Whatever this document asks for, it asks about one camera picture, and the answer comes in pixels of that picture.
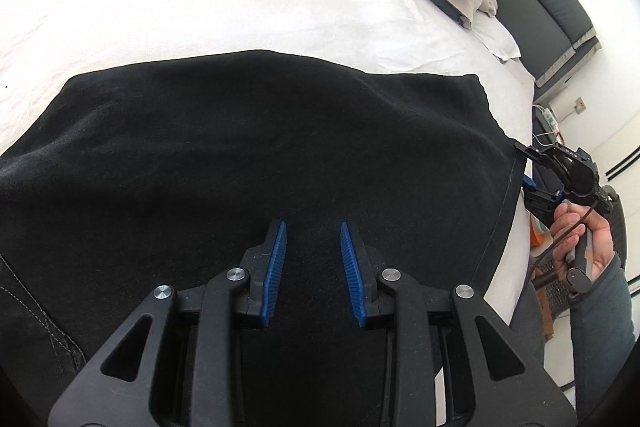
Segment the dark sleeved right forearm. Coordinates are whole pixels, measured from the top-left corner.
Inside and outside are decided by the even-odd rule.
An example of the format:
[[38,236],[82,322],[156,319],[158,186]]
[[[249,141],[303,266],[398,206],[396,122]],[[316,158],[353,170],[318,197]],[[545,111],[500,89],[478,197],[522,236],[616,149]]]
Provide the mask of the dark sleeved right forearm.
[[634,349],[632,306],[620,258],[613,256],[590,291],[570,297],[577,418],[599,404]]

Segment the person's right hand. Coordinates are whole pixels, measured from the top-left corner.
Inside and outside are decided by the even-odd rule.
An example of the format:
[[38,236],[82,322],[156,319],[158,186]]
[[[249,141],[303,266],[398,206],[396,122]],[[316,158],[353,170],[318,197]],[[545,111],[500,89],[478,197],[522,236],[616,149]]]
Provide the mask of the person's right hand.
[[550,232],[559,280],[574,295],[588,293],[614,257],[608,220],[590,207],[562,202],[555,209]]

